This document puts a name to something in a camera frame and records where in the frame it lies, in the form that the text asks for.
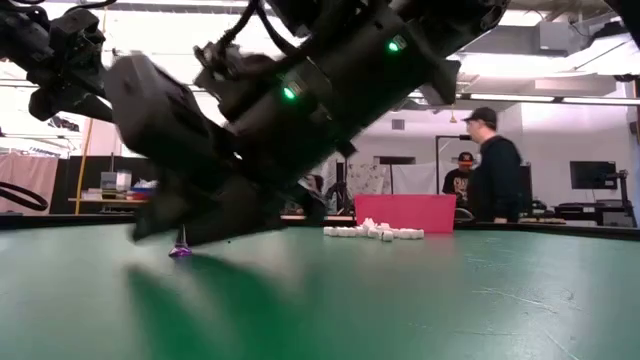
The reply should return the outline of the yellow vertical pole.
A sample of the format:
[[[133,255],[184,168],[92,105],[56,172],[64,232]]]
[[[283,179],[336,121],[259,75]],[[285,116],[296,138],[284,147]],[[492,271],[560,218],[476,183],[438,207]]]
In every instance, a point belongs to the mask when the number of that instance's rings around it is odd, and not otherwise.
[[[90,147],[90,142],[91,142],[91,137],[93,132],[93,125],[94,125],[93,118],[89,118],[87,121],[88,123],[86,124],[86,128],[85,128],[86,133],[82,142],[82,155],[81,155],[81,161],[80,161],[77,184],[76,184],[74,215],[80,214],[80,205],[81,205],[80,203],[82,200],[82,185],[83,185],[83,178],[84,178],[84,172],[85,172],[85,166],[86,166],[86,157]]]

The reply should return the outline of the pink plastic bin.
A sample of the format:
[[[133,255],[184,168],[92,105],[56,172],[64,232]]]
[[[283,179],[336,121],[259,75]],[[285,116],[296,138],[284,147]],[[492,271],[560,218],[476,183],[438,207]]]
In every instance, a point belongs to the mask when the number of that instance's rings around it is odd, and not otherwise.
[[[433,194],[357,195],[354,206],[358,224],[370,218],[376,223],[388,223],[392,228],[449,234],[454,228],[456,197]]]

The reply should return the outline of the pink curtain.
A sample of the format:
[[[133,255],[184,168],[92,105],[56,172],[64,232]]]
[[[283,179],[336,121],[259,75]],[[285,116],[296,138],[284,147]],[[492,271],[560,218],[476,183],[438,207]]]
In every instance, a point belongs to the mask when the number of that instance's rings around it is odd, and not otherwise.
[[[0,182],[26,188],[51,203],[57,167],[54,157],[0,155]]]

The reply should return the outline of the black table frame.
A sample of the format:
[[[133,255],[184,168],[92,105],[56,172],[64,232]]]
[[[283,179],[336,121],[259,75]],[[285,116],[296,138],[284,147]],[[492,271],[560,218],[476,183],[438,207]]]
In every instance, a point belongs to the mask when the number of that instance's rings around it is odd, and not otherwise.
[[[36,228],[56,228],[74,226],[97,226],[97,225],[121,225],[132,224],[134,217],[131,214],[116,215],[43,215],[24,216],[17,213],[0,215],[0,231],[36,229]],[[640,242],[640,228],[622,227],[581,227],[566,224],[549,223],[455,223],[454,230],[474,230],[474,231],[520,231],[533,233],[547,233],[552,235],[577,236],[610,240],[622,240]]]

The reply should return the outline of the ceiling light strip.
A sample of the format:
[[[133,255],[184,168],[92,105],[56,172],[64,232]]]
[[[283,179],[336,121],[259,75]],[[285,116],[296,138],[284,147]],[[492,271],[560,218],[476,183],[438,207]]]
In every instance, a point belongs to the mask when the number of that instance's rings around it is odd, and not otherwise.
[[[562,102],[597,106],[640,106],[640,98],[564,97]]]
[[[531,102],[548,103],[553,102],[554,96],[543,95],[522,95],[522,94],[468,94],[470,100],[479,101],[502,101],[502,102]]]

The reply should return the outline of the wooden shelf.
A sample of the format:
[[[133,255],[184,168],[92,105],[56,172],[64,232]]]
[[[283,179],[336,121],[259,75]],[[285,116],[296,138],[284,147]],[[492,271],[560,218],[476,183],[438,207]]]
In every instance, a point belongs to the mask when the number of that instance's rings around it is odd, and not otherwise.
[[[134,204],[143,204],[148,202],[147,200],[127,200],[127,199],[76,199],[76,198],[68,198],[68,202],[73,203],[100,203],[100,204],[126,204],[126,205],[134,205]]]

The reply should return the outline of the black monitor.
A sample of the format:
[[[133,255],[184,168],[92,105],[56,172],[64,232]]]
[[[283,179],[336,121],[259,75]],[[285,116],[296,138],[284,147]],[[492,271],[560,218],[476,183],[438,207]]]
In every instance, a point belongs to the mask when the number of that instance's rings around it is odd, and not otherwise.
[[[574,190],[616,190],[616,163],[613,161],[571,161],[571,187]]]

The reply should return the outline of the black cabinet green lights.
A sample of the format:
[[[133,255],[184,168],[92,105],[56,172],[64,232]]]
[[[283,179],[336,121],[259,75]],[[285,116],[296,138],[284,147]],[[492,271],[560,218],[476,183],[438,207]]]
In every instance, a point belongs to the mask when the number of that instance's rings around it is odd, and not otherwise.
[[[532,194],[532,178],[531,166],[520,166],[520,185],[521,185],[521,213],[530,215],[533,211],[533,194]]]

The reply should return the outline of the clear storage box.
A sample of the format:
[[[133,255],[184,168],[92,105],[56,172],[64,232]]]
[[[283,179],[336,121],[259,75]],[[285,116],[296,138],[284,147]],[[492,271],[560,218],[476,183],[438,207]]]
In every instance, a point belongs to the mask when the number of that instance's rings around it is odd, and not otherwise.
[[[102,172],[100,188],[102,190],[128,191],[131,188],[132,174],[128,170]]]

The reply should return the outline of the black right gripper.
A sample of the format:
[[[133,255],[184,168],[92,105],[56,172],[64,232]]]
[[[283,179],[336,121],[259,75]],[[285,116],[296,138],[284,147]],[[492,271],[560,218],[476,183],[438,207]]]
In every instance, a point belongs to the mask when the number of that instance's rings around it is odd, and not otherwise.
[[[291,125],[269,130],[279,120],[273,110],[253,117],[256,141],[240,137],[242,104],[261,98],[269,78],[227,81],[203,70],[201,86],[212,90],[222,107],[231,106],[225,125],[212,122],[199,108],[187,86],[144,55],[122,57],[107,71],[105,90],[124,144],[148,158],[157,169],[158,183],[148,201],[135,213],[132,240],[178,230],[186,200],[215,200],[214,207],[184,225],[188,246],[201,246],[234,237],[285,227],[278,209],[264,207],[264,199],[306,196],[309,189],[298,177],[277,168],[275,151],[302,161],[305,168],[329,153],[355,153],[350,141],[324,148],[300,150],[318,134],[315,124],[295,134]]]

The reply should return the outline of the black partition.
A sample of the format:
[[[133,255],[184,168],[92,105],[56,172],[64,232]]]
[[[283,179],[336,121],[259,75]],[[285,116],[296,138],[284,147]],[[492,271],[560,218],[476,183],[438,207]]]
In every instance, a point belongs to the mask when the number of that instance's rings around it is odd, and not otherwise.
[[[50,201],[51,214],[73,214],[75,204],[70,202],[70,198],[76,196],[77,182],[80,173],[82,158],[72,156],[69,159],[60,159],[55,175],[53,195]],[[107,172],[111,168],[115,171],[128,170],[132,175],[132,183],[143,179],[151,181],[156,179],[154,166],[144,158],[115,156],[88,156],[85,160],[85,167],[82,180],[82,189],[99,188],[101,173]]]

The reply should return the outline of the purple translucent witch hat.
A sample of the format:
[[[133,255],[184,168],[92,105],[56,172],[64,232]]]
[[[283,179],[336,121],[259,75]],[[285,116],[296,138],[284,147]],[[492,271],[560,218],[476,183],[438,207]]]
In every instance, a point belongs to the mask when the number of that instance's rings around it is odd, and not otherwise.
[[[182,226],[178,231],[173,248],[169,251],[168,256],[171,258],[179,258],[190,256],[191,254],[192,251],[187,243],[186,227]]]

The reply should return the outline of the dark desk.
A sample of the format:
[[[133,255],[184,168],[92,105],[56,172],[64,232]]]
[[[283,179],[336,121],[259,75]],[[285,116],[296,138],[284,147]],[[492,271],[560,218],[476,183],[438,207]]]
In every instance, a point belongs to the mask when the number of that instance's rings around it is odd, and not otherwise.
[[[553,212],[556,217],[568,221],[588,221],[605,227],[637,227],[630,201],[609,199],[593,203],[562,203],[556,205]]]

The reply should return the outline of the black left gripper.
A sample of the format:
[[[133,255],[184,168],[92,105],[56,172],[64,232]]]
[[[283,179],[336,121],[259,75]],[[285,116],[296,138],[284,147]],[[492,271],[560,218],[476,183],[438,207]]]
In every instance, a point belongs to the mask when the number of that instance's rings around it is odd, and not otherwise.
[[[34,57],[27,79],[38,89],[30,97],[29,113],[48,120],[60,112],[113,122],[105,96],[101,60],[105,37],[99,19],[77,8],[51,22],[47,46]]]

